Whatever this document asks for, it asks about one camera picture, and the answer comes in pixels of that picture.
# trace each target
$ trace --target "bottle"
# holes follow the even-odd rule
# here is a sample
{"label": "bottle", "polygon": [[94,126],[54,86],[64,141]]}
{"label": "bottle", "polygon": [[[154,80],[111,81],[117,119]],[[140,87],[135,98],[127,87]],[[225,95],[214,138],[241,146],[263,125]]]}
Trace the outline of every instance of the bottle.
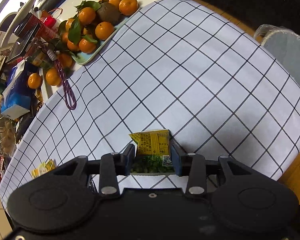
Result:
{"label": "bottle", "polygon": [[49,29],[56,32],[60,25],[60,21],[58,19],[53,18],[52,16],[48,16],[44,19],[43,24],[46,25]]}

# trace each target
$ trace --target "green leaf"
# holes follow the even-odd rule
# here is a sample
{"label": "green leaf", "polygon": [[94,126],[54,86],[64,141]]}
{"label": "green leaf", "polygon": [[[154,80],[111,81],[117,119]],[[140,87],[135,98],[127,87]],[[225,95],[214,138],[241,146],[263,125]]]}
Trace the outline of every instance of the green leaf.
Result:
{"label": "green leaf", "polygon": [[71,24],[68,33],[68,39],[75,45],[77,45],[81,40],[81,25],[78,17]]}
{"label": "green leaf", "polygon": [[71,56],[77,57],[77,55],[74,54],[74,53],[73,53],[72,51],[70,51],[70,50],[66,50],[66,51],[64,51],[64,52],[70,54]]}
{"label": "green leaf", "polygon": [[66,77],[67,77],[67,78],[68,78],[68,77],[71,75],[71,73],[72,73],[71,68],[68,68],[68,67],[64,68],[63,71],[64,71],[64,73],[66,74]]}
{"label": "green leaf", "polygon": [[86,1],[83,5],[82,8],[86,8],[86,7],[91,7],[93,8],[95,11],[101,8],[100,3],[95,2],[95,1]]}
{"label": "green leaf", "polygon": [[52,40],[49,41],[49,43],[52,43],[54,46],[56,46],[59,40],[60,40],[59,38],[53,38]]}
{"label": "green leaf", "polygon": [[66,32],[66,22],[67,20],[63,21],[62,23],[60,23],[59,27],[58,27],[58,34],[61,35],[63,33]]}
{"label": "green leaf", "polygon": [[68,50],[68,47],[66,46],[66,44],[64,44],[61,40],[59,40],[57,42],[57,44],[55,45],[55,47],[56,47],[56,50],[59,50],[59,51]]}
{"label": "green leaf", "polygon": [[79,13],[77,12],[75,16],[71,17],[71,19],[76,19],[78,17]]}
{"label": "green leaf", "polygon": [[82,8],[83,4],[86,2],[86,0],[83,0],[80,5],[75,6],[77,9]]}
{"label": "green leaf", "polygon": [[82,38],[84,38],[87,41],[92,42],[92,43],[98,43],[99,42],[98,40],[95,40],[94,38],[92,38],[90,35],[84,35],[84,36],[82,36]]}

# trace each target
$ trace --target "yellow snack wrapper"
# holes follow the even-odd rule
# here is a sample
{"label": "yellow snack wrapper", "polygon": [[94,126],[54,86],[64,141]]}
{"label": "yellow snack wrapper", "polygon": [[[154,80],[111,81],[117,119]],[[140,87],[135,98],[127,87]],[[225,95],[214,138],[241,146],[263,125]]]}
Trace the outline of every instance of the yellow snack wrapper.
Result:
{"label": "yellow snack wrapper", "polygon": [[56,166],[54,164],[54,160],[50,159],[47,163],[43,162],[36,169],[32,170],[31,176],[33,179],[35,179],[55,168],[56,168]]}
{"label": "yellow snack wrapper", "polygon": [[146,131],[129,134],[138,145],[132,173],[172,173],[169,156],[169,130]]}

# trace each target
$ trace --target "kiwi fruit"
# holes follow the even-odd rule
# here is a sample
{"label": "kiwi fruit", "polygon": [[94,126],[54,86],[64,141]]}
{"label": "kiwi fruit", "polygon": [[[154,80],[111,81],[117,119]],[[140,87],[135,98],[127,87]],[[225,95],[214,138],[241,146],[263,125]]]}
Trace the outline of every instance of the kiwi fruit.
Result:
{"label": "kiwi fruit", "polygon": [[119,23],[121,14],[113,4],[104,2],[101,4],[101,8],[97,10],[97,16],[100,22],[110,22],[115,26]]}

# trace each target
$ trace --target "qr code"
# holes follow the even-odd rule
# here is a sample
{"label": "qr code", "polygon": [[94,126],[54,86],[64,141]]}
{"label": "qr code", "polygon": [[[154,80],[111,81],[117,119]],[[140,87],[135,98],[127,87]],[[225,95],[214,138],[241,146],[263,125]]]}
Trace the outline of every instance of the qr code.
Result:
{"label": "qr code", "polygon": [[173,166],[169,155],[162,156],[162,166],[163,167],[172,167]]}

